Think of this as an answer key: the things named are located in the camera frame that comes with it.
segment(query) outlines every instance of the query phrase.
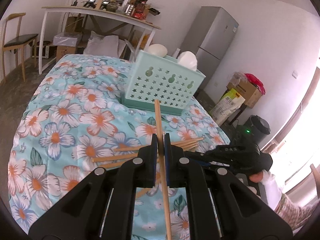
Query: mint green plastic basket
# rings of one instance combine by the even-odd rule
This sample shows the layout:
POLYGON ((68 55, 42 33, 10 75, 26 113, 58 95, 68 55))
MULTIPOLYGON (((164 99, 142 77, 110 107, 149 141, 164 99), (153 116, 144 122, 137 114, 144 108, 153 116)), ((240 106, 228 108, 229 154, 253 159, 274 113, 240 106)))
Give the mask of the mint green plastic basket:
POLYGON ((154 111, 154 101, 159 99, 163 113, 181 115, 204 78, 200 71, 177 64, 173 57, 158 57, 140 50, 122 103, 154 111))

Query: white pillow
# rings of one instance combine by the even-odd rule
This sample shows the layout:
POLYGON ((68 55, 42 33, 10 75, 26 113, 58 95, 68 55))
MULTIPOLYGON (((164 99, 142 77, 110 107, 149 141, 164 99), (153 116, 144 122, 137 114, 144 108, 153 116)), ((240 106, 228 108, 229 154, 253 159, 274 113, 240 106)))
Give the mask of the white pillow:
POLYGON ((118 58, 119 38, 116 35, 106 36, 103 40, 93 38, 88 41, 84 54, 94 56, 110 56, 118 58))
MULTIPOLYGON (((89 41, 92 40, 92 39, 103 40, 104 37, 106 37, 106 36, 103 36, 103 35, 100 35, 100 34, 95 33, 94 31, 91 31, 91 36, 90 36, 90 38, 89 38, 89 41)), ((125 41, 119 40, 119 45, 118 45, 118 58, 120 58, 122 52, 124 51, 125 45, 126 45, 125 41)))

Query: blue floral blanket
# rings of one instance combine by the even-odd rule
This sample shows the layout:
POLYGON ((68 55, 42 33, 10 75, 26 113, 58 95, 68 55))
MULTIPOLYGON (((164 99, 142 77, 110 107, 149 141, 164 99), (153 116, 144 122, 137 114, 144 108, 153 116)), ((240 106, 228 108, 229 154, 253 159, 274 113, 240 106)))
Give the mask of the blue floral blanket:
MULTIPOLYGON (((130 109, 118 101, 133 67, 117 58, 66 55, 35 91, 8 164, 11 211, 25 232, 87 174, 107 163, 93 163, 92 158, 131 154, 114 149, 151 142, 154 112, 130 109)), ((194 98, 181 116, 163 114, 162 126, 172 142, 203 137, 200 152, 229 144, 194 98)), ((155 187, 136 199, 132 239, 166 238, 159 178, 157 166, 155 187)), ((174 239, 190 239, 185 189, 170 188, 169 201, 174 239)))

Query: white ball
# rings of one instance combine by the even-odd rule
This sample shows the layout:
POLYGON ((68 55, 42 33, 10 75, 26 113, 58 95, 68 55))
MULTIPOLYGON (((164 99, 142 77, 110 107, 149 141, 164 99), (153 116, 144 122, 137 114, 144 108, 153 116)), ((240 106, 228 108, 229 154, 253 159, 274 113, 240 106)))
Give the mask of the white ball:
POLYGON ((164 57, 167 55, 168 50, 161 44, 152 44, 147 48, 147 52, 159 57, 164 57))
POLYGON ((193 71, 197 70, 198 61, 191 51, 182 52, 177 58, 177 63, 193 71))

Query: silver refrigerator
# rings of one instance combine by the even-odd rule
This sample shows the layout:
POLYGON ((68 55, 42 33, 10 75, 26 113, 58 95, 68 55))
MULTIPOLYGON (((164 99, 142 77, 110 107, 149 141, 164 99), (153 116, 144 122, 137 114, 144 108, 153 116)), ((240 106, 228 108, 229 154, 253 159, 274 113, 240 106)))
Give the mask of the silver refrigerator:
POLYGON ((198 70, 206 78, 204 89, 230 46, 239 24, 222 7, 202 6, 186 35, 180 51, 191 51, 198 60, 198 70))

